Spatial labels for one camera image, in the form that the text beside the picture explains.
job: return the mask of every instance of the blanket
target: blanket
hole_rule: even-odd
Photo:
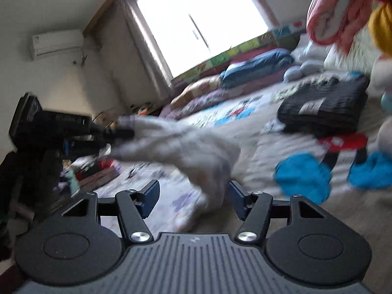
[[[199,187],[176,167],[157,163],[122,163],[122,173],[109,184],[95,190],[99,198],[114,197],[126,189],[142,190],[151,180],[158,180],[159,200],[144,220],[157,238],[159,232],[187,232],[197,215],[208,211],[207,200]],[[102,216],[101,225],[121,237],[117,217]]]
[[[369,21],[372,0],[312,0],[306,31],[320,45],[336,44],[350,52],[354,36]]]
[[[280,86],[282,95],[289,93],[285,90],[294,85]],[[265,125],[276,117],[279,105],[279,101],[272,102],[247,118],[215,126],[214,129],[218,133],[230,134],[240,142],[241,155],[232,172],[235,180],[249,192],[263,190],[276,199],[288,199],[274,180],[275,167],[288,157],[303,152],[312,154],[321,162],[327,149],[312,135],[271,132],[270,128],[266,128]],[[369,155],[376,151],[377,133],[385,117],[379,103],[368,100],[359,121],[359,132],[366,134],[368,138]],[[373,259],[364,283],[375,293],[390,294],[392,254],[389,244],[392,242],[392,227],[389,218],[392,214],[392,190],[363,190],[350,184],[348,173],[355,156],[354,150],[340,152],[331,171],[331,194],[321,206],[370,243]],[[285,220],[273,220],[269,234],[286,224],[282,221]],[[241,224],[231,205],[227,204],[213,215],[201,217],[193,232],[233,235]]]

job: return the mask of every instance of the metal screw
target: metal screw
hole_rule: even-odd
[[[134,242],[146,242],[150,239],[150,235],[147,232],[138,231],[131,234],[131,240]]]
[[[250,231],[245,231],[241,232],[237,235],[237,238],[241,240],[242,242],[253,242],[254,240],[257,239],[256,233],[250,232]]]

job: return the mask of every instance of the pillow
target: pillow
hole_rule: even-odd
[[[292,81],[297,81],[302,77],[303,77],[303,74],[301,72],[301,67],[300,66],[293,66],[293,67],[290,67],[285,72],[283,79],[284,79],[284,81],[292,82]]]
[[[188,85],[179,96],[172,100],[170,107],[171,109],[183,107],[192,99],[218,89],[221,84],[222,80],[219,75],[202,78],[197,82]]]
[[[240,86],[251,80],[275,73],[293,62],[294,59],[288,50],[276,49],[258,55],[251,60],[231,64],[222,79],[222,87]]]
[[[370,76],[381,52],[373,45],[367,25],[354,37],[350,52],[345,56],[334,45],[324,61],[325,70],[360,71]]]
[[[291,56],[298,63],[304,63],[307,60],[324,61],[331,50],[332,46],[322,46],[309,40],[307,34],[301,34],[298,46],[291,52]]]
[[[230,64],[248,61],[248,60],[251,60],[252,58],[254,58],[257,55],[264,54],[265,52],[268,52],[268,51],[271,51],[271,50],[275,50],[275,49],[277,49],[277,46],[270,45],[270,46],[264,47],[262,49],[252,50],[252,51],[249,51],[249,52],[247,52],[245,54],[241,54],[241,55],[238,55],[238,56],[232,58],[231,61],[230,61]]]
[[[320,73],[324,70],[324,62],[316,60],[308,60],[301,65],[301,72],[304,76]]]

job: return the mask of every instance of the clutter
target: clutter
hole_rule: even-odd
[[[301,34],[298,46],[291,52],[291,56],[298,64],[303,64],[307,60],[325,61],[330,49],[330,45],[317,45],[307,34]]]
[[[131,115],[148,115],[151,112],[152,109],[152,103],[144,103],[142,106],[134,106],[131,105],[129,107]]]
[[[381,98],[380,105],[382,108],[384,108],[386,111],[392,113],[392,94],[390,93],[385,93],[383,97]]]
[[[377,135],[378,151],[392,159],[392,118],[388,118]]]
[[[82,192],[91,192],[117,178],[121,165],[112,158],[95,158],[82,165],[74,164],[75,176]]]

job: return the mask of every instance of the bedsheet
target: bedsheet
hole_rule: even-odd
[[[266,106],[279,102],[287,96],[297,91],[304,83],[317,83],[331,76],[336,76],[341,80],[349,79],[350,74],[346,72],[325,72],[309,75],[300,79],[296,83],[278,83],[268,88],[241,96],[236,99],[227,100],[211,108],[197,112],[182,119],[182,122],[194,127],[204,128],[219,126],[234,120],[247,118],[250,115],[264,110]]]
[[[142,190],[151,180],[159,181],[160,196],[144,222],[154,238],[159,232],[187,232],[197,215],[208,211],[204,194],[187,176],[176,167],[157,163],[122,163],[122,173],[95,192],[99,198],[114,197],[126,189]],[[102,216],[101,225],[121,236],[117,217]]]
[[[288,199],[274,181],[277,164],[293,154],[303,152],[312,154],[318,161],[324,158],[326,148],[312,135],[271,132],[271,127],[266,125],[276,117],[280,99],[293,92],[298,84],[309,82],[309,78],[317,79],[320,76],[332,75],[339,76],[325,72],[318,77],[308,77],[290,85],[279,85],[280,89],[265,90],[274,92],[272,98],[275,100],[269,105],[265,105],[263,109],[255,111],[247,118],[214,126],[216,132],[239,140],[242,151],[234,166],[232,177],[247,191],[262,190],[276,199]],[[379,102],[369,99],[359,122],[359,132],[368,138],[368,155],[376,151],[377,133],[385,118]],[[347,177],[354,157],[354,150],[340,152],[336,166],[331,171],[331,195],[321,206],[363,235],[370,243],[373,260],[364,278],[364,284],[375,293],[389,294],[392,288],[392,189],[371,191],[353,187]],[[233,234],[240,225],[241,221],[231,206],[227,205],[208,217],[200,218],[193,232]],[[281,221],[272,221],[269,233],[281,226]]]

